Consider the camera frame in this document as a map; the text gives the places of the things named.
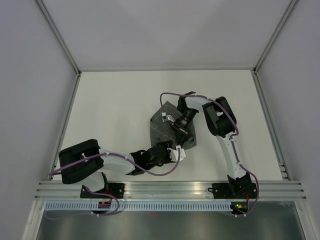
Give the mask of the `grey cloth napkin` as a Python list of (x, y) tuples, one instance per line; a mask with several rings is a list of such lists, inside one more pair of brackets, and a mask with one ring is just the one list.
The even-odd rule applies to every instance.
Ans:
[[(162, 112), (166, 112), (167, 115), (171, 115), (175, 120), (182, 116), (182, 113), (177, 109), (175, 105), (166, 101), (163, 104), (163, 108), (160, 108), (150, 119), (150, 142), (154, 147), (157, 143), (172, 141), (172, 146), (175, 148), (177, 145), (175, 132), (171, 129), (171, 121), (163, 122)], [(189, 150), (197, 145), (196, 130), (193, 121), (190, 123), (190, 136), (181, 145), (185, 150)]]

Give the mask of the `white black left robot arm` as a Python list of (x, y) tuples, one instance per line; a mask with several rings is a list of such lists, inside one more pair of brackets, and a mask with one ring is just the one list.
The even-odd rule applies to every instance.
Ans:
[(173, 148), (169, 140), (147, 150), (124, 154), (107, 150), (96, 139), (90, 139), (61, 150), (58, 157), (60, 168), (53, 174), (60, 174), (63, 184), (81, 184), (98, 198), (104, 198), (109, 193), (106, 171), (126, 176), (149, 174), (163, 177), (177, 166), (165, 173), (154, 173), (151, 169), (170, 163), (178, 164), (182, 159), (182, 149), (179, 145)]

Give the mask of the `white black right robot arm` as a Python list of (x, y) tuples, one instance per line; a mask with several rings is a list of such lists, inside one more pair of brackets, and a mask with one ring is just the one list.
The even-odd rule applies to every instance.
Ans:
[(241, 197), (252, 184), (250, 173), (244, 169), (238, 153), (236, 136), (239, 134), (237, 120), (223, 96), (210, 99), (191, 91), (180, 95), (177, 109), (182, 115), (172, 124), (178, 145), (183, 145), (192, 136), (191, 122), (198, 113), (203, 113), (209, 132), (217, 138), (221, 146), (228, 178), (228, 192), (235, 198)]

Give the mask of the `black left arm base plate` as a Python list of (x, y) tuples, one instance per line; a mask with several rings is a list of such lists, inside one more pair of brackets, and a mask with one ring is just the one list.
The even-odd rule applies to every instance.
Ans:
[(110, 197), (106, 196), (106, 194), (111, 195), (117, 199), (123, 199), (125, 193), (125, 184), (112, 182), (108, 184), (108, 187), (105, 187), (101, 190), (96, 191), (94, 194), (89, 192), (84, 185), (81, 187), (80, 198), (81, 199), (98, 199), (98, 198), (106, 198)]

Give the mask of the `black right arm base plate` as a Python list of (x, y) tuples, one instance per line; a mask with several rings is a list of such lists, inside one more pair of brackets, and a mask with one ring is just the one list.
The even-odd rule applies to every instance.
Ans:
[(255, 183), (251, 183), (249, 186), (237, 188), (235, 186), (231, 186), (229, 183), (212, 183), (211, 187), (209, 187), (208, 192), (213, 194), (213, 198), (216, 200), (222, 199), (256, 199), (258, 196), (258, 190)]

